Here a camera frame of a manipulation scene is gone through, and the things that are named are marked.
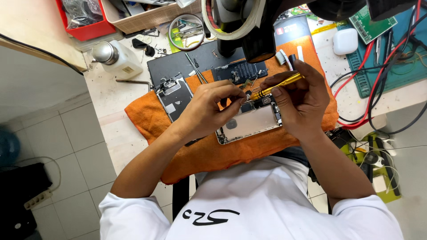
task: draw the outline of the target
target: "yellow screwdriver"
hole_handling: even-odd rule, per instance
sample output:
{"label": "yellow screwdriver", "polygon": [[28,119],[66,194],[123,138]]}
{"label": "yellow screwdriver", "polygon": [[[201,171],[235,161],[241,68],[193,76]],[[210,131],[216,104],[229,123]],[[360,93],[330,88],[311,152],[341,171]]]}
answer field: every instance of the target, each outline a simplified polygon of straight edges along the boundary
{"label": "yellow screwdriver", "polygon": [[262,98],[265,95],[270,94],[271,90],[275,87],[284,87],[290,83],[293,83],[293,82],[298,81],[298,80],[303,79],[303,78],[304,78],[304,76],[301,75],[301,73],[294,74],[294,75],[288,77],[287,79],[283,80],[281,83],[277,84],[276,86],[272,86],[272,87],[266,88],[264,90],[261,90],[261,91],[255,93],[249,99],[250,100],[257,100],[259,98]]}

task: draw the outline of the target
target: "green circuit board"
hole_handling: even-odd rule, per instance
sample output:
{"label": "green circuit board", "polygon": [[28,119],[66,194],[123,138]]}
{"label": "green circuit board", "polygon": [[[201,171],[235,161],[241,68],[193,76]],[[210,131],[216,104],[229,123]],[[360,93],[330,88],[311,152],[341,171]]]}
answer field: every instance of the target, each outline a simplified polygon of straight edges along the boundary
{"label": "green circuit board", "polygon": [[369,15],[368,6],[364,6],[355,15],[351,16],[350,22],[353,24],[365,44],[376,39],[398,23],[395,17],[373,22]]}

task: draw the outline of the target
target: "red container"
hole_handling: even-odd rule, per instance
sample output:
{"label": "red container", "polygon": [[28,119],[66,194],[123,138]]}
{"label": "red container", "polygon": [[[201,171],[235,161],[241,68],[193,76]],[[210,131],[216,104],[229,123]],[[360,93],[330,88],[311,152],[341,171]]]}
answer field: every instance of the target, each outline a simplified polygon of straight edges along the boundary
{"label": "red container", "polygon": [[74,29],[67,29],[68,20],[64,10],[62,10],[62,1],[56,0],[56,5],[58,6],[59,14],[61,15],[62,23],[64,24],[65,31],[70,33],[73,37],[77,38],[79,41],[85,41],[88,39],[97,38],[100,36],[104,36],[104,35],[116,32],[115,27],[111,23],[109,23],[107,21],[107,18],[105,17],[104,8],[102,7],[101,1],[99,1],[99,6],[101,7],[102,17],[104,18],[104,20],[91,25],[82,26]]}

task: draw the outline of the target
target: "white t-shirt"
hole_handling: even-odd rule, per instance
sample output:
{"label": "white t-shirt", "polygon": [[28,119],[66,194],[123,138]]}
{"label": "white t-shirt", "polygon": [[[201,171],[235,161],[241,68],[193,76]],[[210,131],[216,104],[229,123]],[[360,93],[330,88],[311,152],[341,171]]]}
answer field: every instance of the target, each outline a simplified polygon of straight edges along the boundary
{"label": "white t-shirt", "polygon": [[208,173],[173,224],[155,197],[108,193],[99,205],[101,239],[403,239],[375,195],[319,213],[307,199],[307,173],[301,163],[273,156]]}

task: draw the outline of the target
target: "person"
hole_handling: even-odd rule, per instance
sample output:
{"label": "person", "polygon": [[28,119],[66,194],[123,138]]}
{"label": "person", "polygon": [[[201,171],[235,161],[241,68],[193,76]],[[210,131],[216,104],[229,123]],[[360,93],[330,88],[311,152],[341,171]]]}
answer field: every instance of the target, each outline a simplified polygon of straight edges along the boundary
{"label": "person", "polygon": [[[123,169],[99,205],[101,239],[403,239],[366,175],[321,129],[329,104],[323,76],[299,60],[295,68],[305,79],[273,88],[272,95],[283,127],[299,139],[325,190],[332,215],[310,204],[302,161],[268,156],[196,176],[199,188],[169,223],[150,197],[163,170],[184,144],[225,125],[246,101],[242,90],[224,80],[201,85],[178,120]],[[266,78],[260,88],[294,73]],[[306,94],[294,106],[288,91],[296,88]],[[218,103],[227,98],[232,103],[220,111]]]}

